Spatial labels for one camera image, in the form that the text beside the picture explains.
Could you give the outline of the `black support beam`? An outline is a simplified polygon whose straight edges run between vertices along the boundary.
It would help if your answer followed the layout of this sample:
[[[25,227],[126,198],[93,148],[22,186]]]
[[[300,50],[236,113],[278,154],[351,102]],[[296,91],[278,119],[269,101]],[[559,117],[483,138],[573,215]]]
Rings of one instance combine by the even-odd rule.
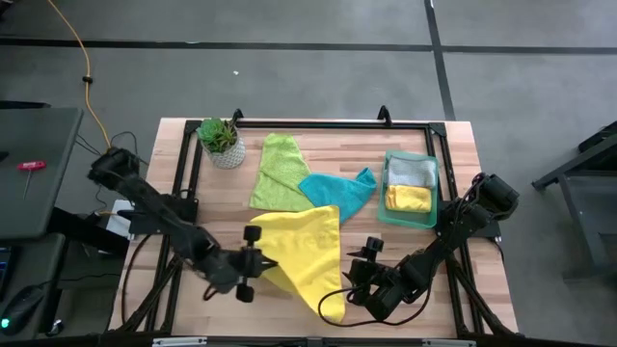
[[[95,247],[114,255],[126,255],[129,241],[78,215],[54,207],[47,224],[49,232],[62,233],[67,239]]]

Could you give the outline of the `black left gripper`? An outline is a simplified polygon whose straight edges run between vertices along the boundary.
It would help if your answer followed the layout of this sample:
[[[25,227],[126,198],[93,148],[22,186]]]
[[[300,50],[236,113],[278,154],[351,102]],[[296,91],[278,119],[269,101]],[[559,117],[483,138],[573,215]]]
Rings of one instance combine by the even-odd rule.
[[[228,264],[236,276],[233,283],[236,285],[235,297],[243,303],[251,303],[255,296],[255,290],[248,285],[248,279],[258,278],[263,271],[279,266],[278,261],[263,257],[262,251],[255,246],[260,236],[261,227],[245,226],[243,238],[247,244],[239,251],[232,251],[227,255]]]

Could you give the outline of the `grey desk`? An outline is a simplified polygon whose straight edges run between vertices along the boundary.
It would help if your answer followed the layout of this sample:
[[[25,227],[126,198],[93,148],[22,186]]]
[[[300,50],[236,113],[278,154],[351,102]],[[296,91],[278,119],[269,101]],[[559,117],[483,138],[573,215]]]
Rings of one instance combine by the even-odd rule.
[[[0,240],[37,239],[55,206],[83,112],[74,108],[0,110]],[[17,166],[45,161],[33,172],[26,199],[26,172]]]

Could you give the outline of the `black computer mouse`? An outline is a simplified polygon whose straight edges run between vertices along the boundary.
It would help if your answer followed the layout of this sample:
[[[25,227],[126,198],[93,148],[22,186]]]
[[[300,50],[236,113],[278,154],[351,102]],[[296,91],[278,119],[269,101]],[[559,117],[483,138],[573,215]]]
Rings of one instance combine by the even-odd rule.
[[[41,284],[20,289],[0,313],[0,334],[17,336],[34,334],[37,330],[37,310],[44,298]]]

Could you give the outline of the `white textured plant pot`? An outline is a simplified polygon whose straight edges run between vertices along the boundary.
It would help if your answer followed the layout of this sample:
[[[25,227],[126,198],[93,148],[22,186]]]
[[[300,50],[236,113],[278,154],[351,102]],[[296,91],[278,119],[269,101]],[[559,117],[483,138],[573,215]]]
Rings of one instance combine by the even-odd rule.
[[[201,144],[210,162],[219,169],[234,169],[242,164],[246,156],[246,147],[242,138],[223,152],[211,152],[206,145]]]

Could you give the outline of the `green translucent plastic tray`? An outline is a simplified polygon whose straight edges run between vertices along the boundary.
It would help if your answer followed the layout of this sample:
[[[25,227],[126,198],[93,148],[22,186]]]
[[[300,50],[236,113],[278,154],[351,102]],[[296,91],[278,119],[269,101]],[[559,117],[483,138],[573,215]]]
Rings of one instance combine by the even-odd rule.
[[[388,174],[388,166],[389,160],[392,156],[402,157],[407,159],[430,159],[433,160],[437,164],[437,185],[431,190],[432,196],[432,210],[428,213],[415,213],[415,212],[401,212],[386,209],[385,205],[385,194],[389,185],[387,184],[387,174]],[[411,227],[411,228],[432,228],[437,222],[437,205],[438,205],[438,194],[440,191],[439,188],[439,175],[438,175],[438,161],[435,157],[420,155],[410,152],[405,152],[401,150],[388,150],[386,153],[383,169],[382,169],[382,182],[379,185],[379,204],[378,204],[378,220],[387,223],[394,224],[402,227]]]

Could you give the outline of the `teal microfiber towel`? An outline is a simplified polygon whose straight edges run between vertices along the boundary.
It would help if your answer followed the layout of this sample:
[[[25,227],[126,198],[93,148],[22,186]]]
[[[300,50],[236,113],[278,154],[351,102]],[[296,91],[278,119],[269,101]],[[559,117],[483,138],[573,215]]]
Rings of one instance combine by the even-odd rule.
[[[312,173],[299,183],[298,188],[316,207],[337,206],[343,224],[370,201],[377,181],[373,172],[364,168],[354,179]]]

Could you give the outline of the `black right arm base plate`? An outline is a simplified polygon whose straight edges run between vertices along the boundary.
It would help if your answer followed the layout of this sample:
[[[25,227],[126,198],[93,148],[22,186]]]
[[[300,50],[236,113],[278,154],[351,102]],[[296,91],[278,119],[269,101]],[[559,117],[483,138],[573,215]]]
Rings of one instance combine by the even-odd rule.
[[[488,207],[461,199],[438,203],[435,231],[440,237],[447,237],[452,231],[465,238],[500,236],[498,222]]]

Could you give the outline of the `black metal table frame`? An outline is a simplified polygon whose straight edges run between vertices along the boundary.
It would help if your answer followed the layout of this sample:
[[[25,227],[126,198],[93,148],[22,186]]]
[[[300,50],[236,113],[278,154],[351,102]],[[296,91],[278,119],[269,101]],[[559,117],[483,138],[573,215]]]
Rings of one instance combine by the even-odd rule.
[[[165,118],[149,157],[148,182],[164,193],[192,193],[197,220],[227,248],[242,242],[242,231],[256,214],[249,206],[262,144],[271,133],[293,136],[309,167],[318,173],[353,177],[363,169],[379,172],[385,154],[399,149],[435,156],[440,164],[440,195],[462,195],[480,169],[471,126],[466,121],[268,120],[238,121],[247,154],[233,170],[216,169],[199,147],[195,119]],[[488,331],[478,308],[441,267],[430,295],[400,306],[388,325],[372,324],[362,307],[348,306],[342,327],[324,323],[299,297],[267,280],[253,283],[249,304],[233,294],[203,299],[206,283],[190,271],[164,288],[140,328],[173,335],[207,337],[280,336],[410,338],[454,337]]]

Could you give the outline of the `black metal side table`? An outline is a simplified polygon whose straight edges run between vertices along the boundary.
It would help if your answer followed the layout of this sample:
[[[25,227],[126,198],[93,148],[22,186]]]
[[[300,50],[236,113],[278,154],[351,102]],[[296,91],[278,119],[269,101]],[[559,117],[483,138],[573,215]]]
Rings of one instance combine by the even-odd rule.
[[[563,280],[617,276],[606,241],[617,244],[617,120],[582,141],[578,155],[531,182],[537,191],[560,186],[589,264],[563,274]]]

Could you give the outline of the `red-handled hex key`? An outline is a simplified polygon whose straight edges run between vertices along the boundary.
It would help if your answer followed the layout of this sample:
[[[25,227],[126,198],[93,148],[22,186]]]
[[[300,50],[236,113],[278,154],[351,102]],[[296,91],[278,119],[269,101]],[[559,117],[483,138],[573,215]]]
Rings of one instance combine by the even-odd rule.
[[[47,164],[45,161],[28,161],[28,162],[23,162],[20,163],[17,168],[21,171],[21,172],[26,172],[27,173],[27,177],[26,177],[26,183],[24,185],[24,190],[23,190],[23,195],[22,198],[25,200],[27,193],[28,193],[28,189],[30,187],[30,182],[32,179],[32,175],[33,172],[39,171],[39,170],[44,170],[47,167]]]

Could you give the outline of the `green microfiber towel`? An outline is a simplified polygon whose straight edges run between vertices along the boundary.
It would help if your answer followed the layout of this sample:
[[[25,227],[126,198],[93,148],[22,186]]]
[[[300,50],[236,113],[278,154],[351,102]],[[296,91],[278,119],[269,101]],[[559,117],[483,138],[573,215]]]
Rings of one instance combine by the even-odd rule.
[[[314,205],[299,189],[311,170],[291,135],[271,133],[263,141],[255,187],[249,200],[254,209],[301,212]]]

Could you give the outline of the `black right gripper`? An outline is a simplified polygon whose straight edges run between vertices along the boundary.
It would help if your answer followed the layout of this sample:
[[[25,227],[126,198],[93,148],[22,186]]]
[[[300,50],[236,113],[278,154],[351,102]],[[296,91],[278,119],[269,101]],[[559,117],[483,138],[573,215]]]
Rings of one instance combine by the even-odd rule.
[[[353,286],[347,301],[365,307],[377,321],[384,321],[393,313],[405,292],[399,272],[376,261],[383,246],[383,240],[368,237],[359,251],[347,253],[354,259],[349,271],[342,273]]]

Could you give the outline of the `silver aluminium bracket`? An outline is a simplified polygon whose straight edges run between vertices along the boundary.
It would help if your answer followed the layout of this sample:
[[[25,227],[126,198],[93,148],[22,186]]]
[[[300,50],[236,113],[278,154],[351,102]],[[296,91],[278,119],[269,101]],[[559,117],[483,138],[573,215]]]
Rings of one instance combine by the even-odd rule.
[[[151,347],[206,347],[205,336],[173,336],[154,338]]]
[[[461,339],[423,339],[421,347],[476,347],[476,342]]]

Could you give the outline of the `grey waffle towel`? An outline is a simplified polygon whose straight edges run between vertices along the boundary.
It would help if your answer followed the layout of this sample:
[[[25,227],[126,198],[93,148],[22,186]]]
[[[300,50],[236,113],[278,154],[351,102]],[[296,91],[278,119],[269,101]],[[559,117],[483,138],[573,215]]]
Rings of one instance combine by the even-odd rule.
[[[387,184],[433,189],[437,185],[437,164],[430,159],[407,159],[392,156],[389,160]]]

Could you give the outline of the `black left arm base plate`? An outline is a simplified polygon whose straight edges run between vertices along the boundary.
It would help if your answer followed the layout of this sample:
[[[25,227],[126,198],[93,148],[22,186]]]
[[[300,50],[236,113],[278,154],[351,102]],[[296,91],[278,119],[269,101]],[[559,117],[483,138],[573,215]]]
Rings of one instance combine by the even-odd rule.
[[[197,199],[183,198],[165,194],[162,196],[164,204],[169,207],[177,217],[187,223],[197,220],[199,201]],[[149,219],[144,212],[135,207],[121,208],[116,212],[119,217],[130,222],[128,232],[134,235],[156,234],[159,227]]]

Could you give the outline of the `black keyboard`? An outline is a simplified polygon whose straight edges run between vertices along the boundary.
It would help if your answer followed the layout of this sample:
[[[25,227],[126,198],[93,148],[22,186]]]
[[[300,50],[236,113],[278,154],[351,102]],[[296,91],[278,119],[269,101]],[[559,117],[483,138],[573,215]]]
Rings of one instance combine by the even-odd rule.
[[[13,248],[0,247],[0,302],[3,301],[4,293],[8,287],[9,277],[12,270]]]

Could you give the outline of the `yellow microfiber towel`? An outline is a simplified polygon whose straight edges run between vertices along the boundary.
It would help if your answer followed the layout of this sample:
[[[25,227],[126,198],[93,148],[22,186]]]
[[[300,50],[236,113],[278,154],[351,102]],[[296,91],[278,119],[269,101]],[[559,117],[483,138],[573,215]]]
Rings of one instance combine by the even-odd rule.
[[[345,299],[339,292],[341,242],[335,205],[302,212],[265,213],[250,221],[261,227],[256,246],[279,266],[262,276],[279,289],[299,296],[314,313],[339,323]]]
[[[385,194],[386,209],[428,213],[432,210],[431,190],[424,187],[390,185]]]

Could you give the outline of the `white box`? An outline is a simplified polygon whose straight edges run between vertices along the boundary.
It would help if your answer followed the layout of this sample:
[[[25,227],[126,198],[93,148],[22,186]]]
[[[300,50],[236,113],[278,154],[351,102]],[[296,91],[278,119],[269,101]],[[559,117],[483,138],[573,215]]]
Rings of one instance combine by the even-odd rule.
[[[134,207],[129,200],[116,200],[111,208],[106,229],[128,240],[133,240],[134,235],[129,232],[131,222],[118,214],[121,210],[132,211],[133,209]]]

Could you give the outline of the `green succulent plant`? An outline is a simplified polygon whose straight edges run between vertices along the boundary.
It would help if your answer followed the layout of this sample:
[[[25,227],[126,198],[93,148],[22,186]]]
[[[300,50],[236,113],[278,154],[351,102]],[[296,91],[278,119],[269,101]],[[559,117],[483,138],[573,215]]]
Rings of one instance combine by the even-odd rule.
[[[204,120],[197,128],[197,136],[204,148],[211,153],[223,153],[238,140],[235,124],[221,119]]]

